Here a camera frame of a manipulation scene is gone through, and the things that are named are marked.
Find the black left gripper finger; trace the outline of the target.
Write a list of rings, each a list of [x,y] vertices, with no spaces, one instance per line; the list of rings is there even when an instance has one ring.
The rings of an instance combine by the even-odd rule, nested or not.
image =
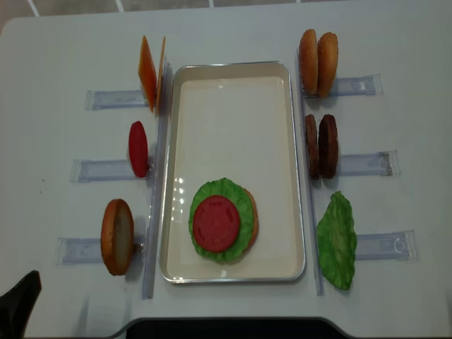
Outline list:
[[[32,270],[1,296],[1,338],[24,338],[28,320],[41,290],[40,273]]]

